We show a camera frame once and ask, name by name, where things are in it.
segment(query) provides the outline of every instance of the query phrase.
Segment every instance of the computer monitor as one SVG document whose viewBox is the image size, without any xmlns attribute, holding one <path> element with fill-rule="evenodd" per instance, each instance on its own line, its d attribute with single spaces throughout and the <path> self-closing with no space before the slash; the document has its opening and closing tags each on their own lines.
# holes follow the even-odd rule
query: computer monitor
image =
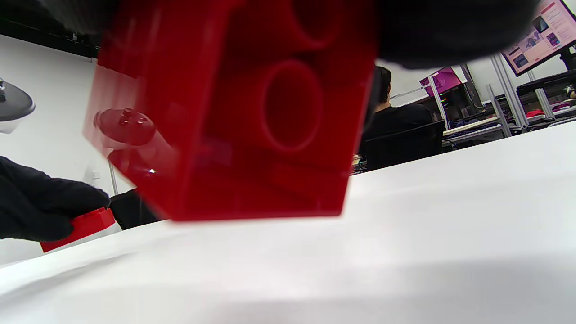
<svg viewBox="0 0 576 324">
<path fill-rule="evenodd" d="M 443 68 L 442 70 L 440 70 L 434 74 L 432 74 L 432 79 L 434 80 L 434 84 L 436 85 L 436 89 L 438 90 L 438 93 L 446 92 L 446 91 L 462 84 L 462 81 L 460 81 L 460 78 L 458 78 L 458 76 L 456 75 L 454 70 L 449 66 Z M 430 82 L 428 81 L 428 78 L 424 78 L 424 79 L 420 80 L 420 84 L 422 86 L 426 86 L 429 83 Z M 425 90 L 430 97 L 434 97 L 434 93 L 433 93 L 431 87 L 427 87 L 427 88 L 425 88 Z"/>
<path fill-rule="evenodd" d="M 562 0 L 542 0 L 520 42 L 502 55 L 520 76 L 576 44 L 576 17 Z"/>
</svg>

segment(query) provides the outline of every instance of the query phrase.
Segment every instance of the red plastic block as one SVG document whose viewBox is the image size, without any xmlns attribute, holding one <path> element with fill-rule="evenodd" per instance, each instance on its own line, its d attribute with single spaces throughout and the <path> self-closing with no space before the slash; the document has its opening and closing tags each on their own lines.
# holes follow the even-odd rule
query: red plastic block
<svg viewBox="0 0 576 324">
<path fill-rule="evenodd" d="M 44 252 L 49 252 L 72 242 L 76 242 L 92 234 L 101 232 L 114 225 L 116 220 L 114 219 L 112 210 L 100 208 L 88 214 L 74 218 L 71 223 L 72 226 L 74 226 L 74 231 L 70 236 L 57 242 L 40 242 L 42 250 Z"/>
<path fill-rule="evenodd" d="M 85 135 L 164 217 L 341 212 L 377 52 L 373 0 L 127 0 Z"/>
</svg>

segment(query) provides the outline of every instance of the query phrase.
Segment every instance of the ceiling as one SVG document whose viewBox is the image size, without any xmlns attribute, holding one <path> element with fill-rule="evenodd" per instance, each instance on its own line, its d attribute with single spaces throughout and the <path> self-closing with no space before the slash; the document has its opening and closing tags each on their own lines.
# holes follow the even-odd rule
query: ceiling
<svg viewBox="0 0 576 324">
<path fill-rule="evenodd" d="M 98 37 L 76 35 L 54 20 L 38 0 L 0 0 L 0 35 L 86 57 L 97 57 Z"/>
</svg>

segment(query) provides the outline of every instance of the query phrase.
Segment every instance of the gloved hand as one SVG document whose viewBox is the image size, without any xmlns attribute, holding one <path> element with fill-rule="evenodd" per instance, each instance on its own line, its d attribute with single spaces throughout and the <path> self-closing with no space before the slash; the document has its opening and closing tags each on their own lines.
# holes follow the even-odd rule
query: gloved hand
<svg viewBox="0 0 576 324">
<path fill-rule="evenodd" d="M 66 28 L 96 35 L 112 21 L 121 0 L 39 1 Z M 375 2 L 379 57 L 424 69 L 463 63 L 506 48 L 528 30 L 539 0 Z"/>
<path fill-rule="evenodd" d="M 109 204 L 108 195 L 100 189 L 50 178 L 0 157 L 0 239 L 62 240 L 74 229 L 72 218 Z"/>
</svg>

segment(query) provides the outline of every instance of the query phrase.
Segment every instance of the hand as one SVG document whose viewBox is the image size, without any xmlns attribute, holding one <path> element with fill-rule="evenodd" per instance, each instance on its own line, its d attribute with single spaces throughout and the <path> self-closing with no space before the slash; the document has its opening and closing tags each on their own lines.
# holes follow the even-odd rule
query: hand
<svg viewBox="0 0 576 324">
<path fill-rule="evenodd" d="M 0 239 L 67 238 L 72 218 L 108 207 L 108 195 L 86 183 L 50 178 L 0 157 Z"/>
</svg>

